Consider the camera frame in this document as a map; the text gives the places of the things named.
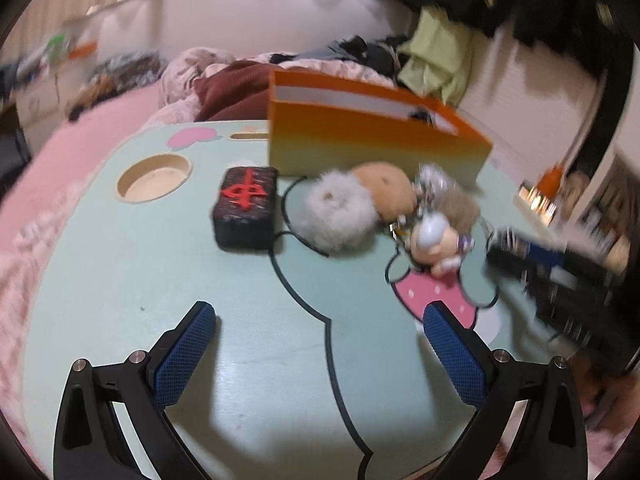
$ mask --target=orange object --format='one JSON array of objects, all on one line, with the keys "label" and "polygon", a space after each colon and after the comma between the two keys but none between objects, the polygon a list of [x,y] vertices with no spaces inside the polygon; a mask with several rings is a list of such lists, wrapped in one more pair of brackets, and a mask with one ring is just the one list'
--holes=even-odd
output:
[{"label": "orange object", "polygon": [[[283,176],[315,176],[383,160],[413,176],[440,165],[473,187],[492,143],[433,98],[319,73],[274,71],[269,164]],[[409,118],[428,110],[435,126]]]},{"label": "orange object", "polygon": [[553,200],[560,190],[563,173],[564,171],[562,166],[558,166],[557,164],[550,170],[546,170],[545,174],[540,178],[536,185],[538,191],[549,200]]},{"label": "orange object", "polygon": [[93,54],[96,50],[98,50],[98,42],[92,41],[91,43],[85,43],[79,46],[76,46],[69,55],[69,59],[79,59],[81,57],[88,57]]}]

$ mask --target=cartoon print on table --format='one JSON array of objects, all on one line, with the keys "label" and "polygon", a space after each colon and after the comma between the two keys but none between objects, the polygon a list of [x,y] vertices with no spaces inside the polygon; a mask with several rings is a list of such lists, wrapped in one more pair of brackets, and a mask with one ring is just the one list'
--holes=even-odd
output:
[{"label": "cartoon print on table", "polygon": [[[481,272],[482,251],[475,258],[471,253],[460,278],[454,275],[436,292],[435,280],[412,270],[409,258],[385,235],[372,235],[356,250],[337,255],[314,250],[290,230],[308,186],[298,181],[283,195],[289,229],[276,236],[271,262],[294,300],[324,322],[336,403],[363,452],[358,480],[400,480],[446,453],[474,413],[417,330],[414,310],[421,301],[451,301],[463,324],[484,327],[481,336],[490,343],[502,316],[495,307],[477,307],[495,303],[495,284]],[[481,230],[473,234],[481,247]],[[473,286],[463,287],[467,282]]]},{"label": "cartoon print on table", "polygon": [[184,128],[173,134],[166,145],[174,152],[188,148],[196,142],[209,142],[222,139],[213,128]]}]

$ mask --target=round brown plush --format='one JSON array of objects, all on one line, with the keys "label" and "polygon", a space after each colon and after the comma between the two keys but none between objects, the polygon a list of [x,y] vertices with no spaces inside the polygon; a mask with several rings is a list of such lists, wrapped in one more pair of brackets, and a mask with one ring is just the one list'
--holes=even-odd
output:
[{"label": "round brown plush", "polygon": [[417,203],[414,186],[397,166],[388,162],[368,162],[351,172],[369,189],[376,211],[385,222],[394,222],[400,215],[414,212]]}]

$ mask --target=pink printed design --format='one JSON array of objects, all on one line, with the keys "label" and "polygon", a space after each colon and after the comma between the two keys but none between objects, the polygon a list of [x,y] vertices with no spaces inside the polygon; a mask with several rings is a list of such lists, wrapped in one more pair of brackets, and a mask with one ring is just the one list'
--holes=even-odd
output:
[{"label": "pink printed design", "polygon": [[428,272],[411,270],[402,280],[392,283],[392,287],[406,309],[420,321],[425,307],[440,300],[464,328],[471,328],[476,322],[478,309],[463,294],[455,272],[437,280]]},{"label": "pink printed design", "polygon": [[173,134],[166,145],[177,152],[188,148],[196,142],[209,142],[210,140],[221,139],[222,136],[218,135],[218,132],[213,128],[185,128],[180,130],[176,134]]}]

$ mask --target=table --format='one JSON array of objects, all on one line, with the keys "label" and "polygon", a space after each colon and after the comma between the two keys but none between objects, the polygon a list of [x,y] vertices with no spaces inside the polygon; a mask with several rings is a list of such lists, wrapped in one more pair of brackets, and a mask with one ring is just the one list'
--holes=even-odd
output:
[{"label": "table", "polygon": [[[72,362],[111,364],[149,349],[197,300],[215,307],[219,329],[167,413],[213,478],[414,478],[450,449],[470,420],[473,409],[461,403],[407,300],[440,289],[406,274],[408,260],[390,238],[376,235],[331,258],[286,234],[273,258],[217,247],[209,210],[226,167],[267,162],[265,141],[229,137],[245,126],[266,127],[255,121],[176,125],[131,139],[70,218],[34,304],[24,359],[26,423],[47,473]],[[152,202],[116,200],[122,171],[169,151],[168,139],[189,127],[217,131],[209,142],[180,151],[193,163],[190,179]],[[281,179],[280,195],[291,185]],[[287,194],[292,219],[305,186]],[[485,218],[531,233],[511,201],[514,192],[499,171],[489,165],[481,171],[476,193]],[[482,248],[479,228],[474,236]],[[482,250],[465,259],[461,280],[472,304],[494,298]],[[518,283],[498,286],[492,308],[460,305],[460,315],[471,314],[491,348],[536,362],[566,352],[548,343],[551,332],[534,319],[534,305]],[[122,408],[117,412],[132,452],[142,472],[157,478]]]}]

